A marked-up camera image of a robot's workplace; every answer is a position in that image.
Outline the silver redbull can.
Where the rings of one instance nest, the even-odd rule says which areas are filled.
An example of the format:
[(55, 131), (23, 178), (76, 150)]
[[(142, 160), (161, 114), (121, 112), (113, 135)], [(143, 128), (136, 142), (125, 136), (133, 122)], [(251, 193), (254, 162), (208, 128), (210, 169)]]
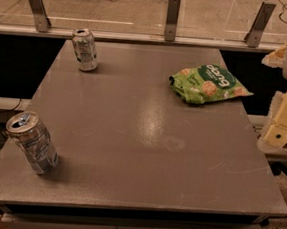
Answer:
[(6, 129), (37, 175), (56, 168), (58, 154), (49, 130), (36, 112), (24, 111), (15, 114), (7, 121)]

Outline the white green soda can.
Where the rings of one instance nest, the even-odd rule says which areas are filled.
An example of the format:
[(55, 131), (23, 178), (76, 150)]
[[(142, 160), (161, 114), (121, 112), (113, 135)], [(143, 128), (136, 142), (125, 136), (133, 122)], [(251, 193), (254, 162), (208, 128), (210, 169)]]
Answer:
[(98, 67), (95, 39), (88, 28), (76, 29), (72, 33), (72, 45), (80, 71), (93, 71)]

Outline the green snack bag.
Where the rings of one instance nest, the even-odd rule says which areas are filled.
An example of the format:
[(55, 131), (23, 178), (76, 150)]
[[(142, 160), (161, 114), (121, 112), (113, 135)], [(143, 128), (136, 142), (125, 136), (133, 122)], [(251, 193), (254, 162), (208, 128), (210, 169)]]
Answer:
[(253, 96), (231, 72), (215, 64), (182, 69), (169, 80), (174, 93), (194, 105)]

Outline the white horizontal rail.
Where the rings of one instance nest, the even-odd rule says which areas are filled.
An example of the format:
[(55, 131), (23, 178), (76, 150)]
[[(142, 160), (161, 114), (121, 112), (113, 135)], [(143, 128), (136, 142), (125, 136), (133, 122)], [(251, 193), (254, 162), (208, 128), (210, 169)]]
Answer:
[[(21, 35), (21, 36), (38, 36), (38, 37), (55, 37), (55, 38), (72, 38), (71, 29), (67, 28), (56, 28), (51, 27), (46, 32), (38, 32), (33, 26), (21, 24), (10, 25), (0, 23), (0, 34), (9, 35)], [(120, 33), (113, 31), (101, 32), (95, 30), (92, 32), (94, 38), (101, 42), (112, 42), (128, 44), (146, 44), (146, 45), (169, 45), (169, 46), (192, 46), (192, 47), (204, 47), (204, 48), (215, 48), (221, 50), (233, 50), (236, 51), (249, 51), (249, 52), (261, 52), (268, 53), (277, 50), (280, 44), (273, 43), (259, 43), (256, 48), (250, 47), (243, 41), (227, 41), (227, 40), (216, 40), (216, 39), (204, 39), (204, 38), (181, 38), (176, 37), (173, 42), (166, 41), (163, 36), (159, 35), (147, 35), (147, 34), (136, 34), (136, 33)]]

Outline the right metal bracket post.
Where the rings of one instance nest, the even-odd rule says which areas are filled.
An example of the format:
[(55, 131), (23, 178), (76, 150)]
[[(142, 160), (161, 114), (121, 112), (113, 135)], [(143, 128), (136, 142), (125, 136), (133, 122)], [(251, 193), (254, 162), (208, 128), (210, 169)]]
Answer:
[(244, 42), (250, 48), (257, 48), (262, 40), (264, 29), (267, 27), (270, 17), (277, 5), (273, 2), (262, 2), (259, 7), (257, 16), (253, 21), (252, 27), (246, 34)]

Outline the metal bracket post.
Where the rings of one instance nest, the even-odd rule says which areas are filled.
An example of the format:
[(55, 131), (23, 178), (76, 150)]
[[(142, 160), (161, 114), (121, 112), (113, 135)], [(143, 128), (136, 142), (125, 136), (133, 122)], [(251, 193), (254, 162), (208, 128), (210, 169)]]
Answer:
[(253, 21), (252, 27), (246, 34), (244, 42), (250, 48), (257, 48), (262, 40), (264, 29), (267, 27), (270, 17), (277, 5), (273, 2), (262, 2), (259, 7), (257, 16)]
[(51, 28), (51, 23), (46, 14), (43, 0), (28, 0), (33, 14), (37, 32), (46, 33)]
[(169, 0), (166, 12), (165, 35), (166, 41), (174, 42), (181, 0)]

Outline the middle metal bracket post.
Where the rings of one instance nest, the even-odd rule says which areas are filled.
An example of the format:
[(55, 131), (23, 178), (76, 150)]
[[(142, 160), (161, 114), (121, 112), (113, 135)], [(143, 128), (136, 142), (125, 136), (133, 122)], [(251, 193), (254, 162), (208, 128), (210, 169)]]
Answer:
[(166, 12), (165, 35), (166, 41), (174, 42), (181, 0), (169, 0)]

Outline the left metal bracket post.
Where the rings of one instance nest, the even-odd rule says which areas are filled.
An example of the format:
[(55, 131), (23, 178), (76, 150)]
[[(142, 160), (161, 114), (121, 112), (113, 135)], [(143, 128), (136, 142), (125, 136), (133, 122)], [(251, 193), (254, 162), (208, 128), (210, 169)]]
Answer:
[(43, 0), (28, 0), (33, 14), (37, 32), (46, 33), (51, 28), (51, 23), (46, 14)]

